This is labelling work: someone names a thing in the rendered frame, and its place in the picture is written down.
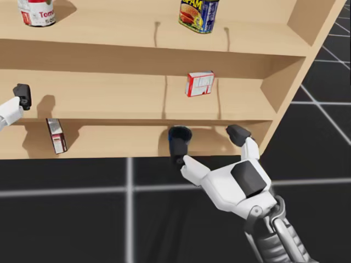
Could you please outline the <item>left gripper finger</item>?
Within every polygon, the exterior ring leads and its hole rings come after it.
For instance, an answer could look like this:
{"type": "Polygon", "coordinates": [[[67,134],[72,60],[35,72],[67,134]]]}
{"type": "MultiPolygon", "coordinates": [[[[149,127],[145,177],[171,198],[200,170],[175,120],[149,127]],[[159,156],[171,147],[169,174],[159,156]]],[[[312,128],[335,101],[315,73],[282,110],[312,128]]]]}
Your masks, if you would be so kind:
{"type": "Polygon", "coordinates": [[[14,97],[0,105],[0,132],[20,120],[24,111],[32,106],[31,89],[28,84],[17,84],[13,88],[14,97]]]}

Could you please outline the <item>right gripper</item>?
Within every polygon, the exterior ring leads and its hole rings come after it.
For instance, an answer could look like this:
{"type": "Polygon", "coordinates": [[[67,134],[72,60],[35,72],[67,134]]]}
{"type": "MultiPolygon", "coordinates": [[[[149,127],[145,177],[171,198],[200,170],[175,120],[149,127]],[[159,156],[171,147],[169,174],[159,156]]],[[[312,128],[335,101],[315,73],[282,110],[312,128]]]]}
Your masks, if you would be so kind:
{"type": "Polygon", "coordinates": [[[268,213],[277,201],[269,192],[271,179],[259,163],[259,147],[250,131],[232,124],[226,127],[231,142],[241,148],[241,159],[216,170],[188,155],[191,137],[172,137],[169,151],[183,178],[201,186],[214,205],[247,219],[253,207],[268,213]]]}

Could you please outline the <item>red and white can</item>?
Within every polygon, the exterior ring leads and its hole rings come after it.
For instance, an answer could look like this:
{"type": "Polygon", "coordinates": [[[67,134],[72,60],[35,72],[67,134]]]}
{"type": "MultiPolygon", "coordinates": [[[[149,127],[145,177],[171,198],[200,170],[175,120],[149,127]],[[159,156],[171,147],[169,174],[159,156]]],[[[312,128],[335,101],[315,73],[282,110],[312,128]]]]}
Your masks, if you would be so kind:
{"type": "Polygon", "coordinates": [[[25,25],[47,27],[56,22],[53,0],[18,0],[18,8],[25,25]]]}

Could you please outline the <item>green and blue rectangular can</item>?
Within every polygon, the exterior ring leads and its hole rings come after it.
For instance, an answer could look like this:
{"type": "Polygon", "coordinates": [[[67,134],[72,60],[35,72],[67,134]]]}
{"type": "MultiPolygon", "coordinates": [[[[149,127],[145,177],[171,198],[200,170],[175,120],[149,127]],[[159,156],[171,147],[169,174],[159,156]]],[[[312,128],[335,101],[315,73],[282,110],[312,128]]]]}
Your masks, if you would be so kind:
{"type": "Polygon", "coordinates": [[[179,23],[194,32],[213,31],[219,0],[181,0],[179,23]]]}

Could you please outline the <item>red and white carton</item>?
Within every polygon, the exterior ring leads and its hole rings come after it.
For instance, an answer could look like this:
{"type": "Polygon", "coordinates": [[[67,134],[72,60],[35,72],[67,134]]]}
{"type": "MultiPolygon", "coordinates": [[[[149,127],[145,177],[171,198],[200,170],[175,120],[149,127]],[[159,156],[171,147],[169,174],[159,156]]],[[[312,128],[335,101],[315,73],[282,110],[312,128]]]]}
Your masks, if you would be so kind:
{"type": "Polygon", "coordinates": [[[210,94],[214,79],[213,71],[188,73],[185,94],[187,97],[210,94]]]}

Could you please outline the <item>pale wooden shelf unit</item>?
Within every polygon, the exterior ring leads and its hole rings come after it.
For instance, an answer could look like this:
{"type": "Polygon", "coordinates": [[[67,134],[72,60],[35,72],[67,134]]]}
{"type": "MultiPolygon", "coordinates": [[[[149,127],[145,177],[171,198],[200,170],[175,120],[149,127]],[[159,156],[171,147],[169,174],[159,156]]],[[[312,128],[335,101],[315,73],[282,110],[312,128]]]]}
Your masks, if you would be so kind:
{"type": "Polygon", "coordinates": [[[0,159],[169,154],[173,125],[193,156],[238,155],[225,131],[249,130],[264,152],[346,0],[219,0],[214,28],[181,25],[181,0],[53,0],[56,23],[25,25],[0,0],[0,103],[28,84],[32,107],[0,132],[0,159]],[[188,73],[213,71],[212,91],[187,97],[188,73]]]}

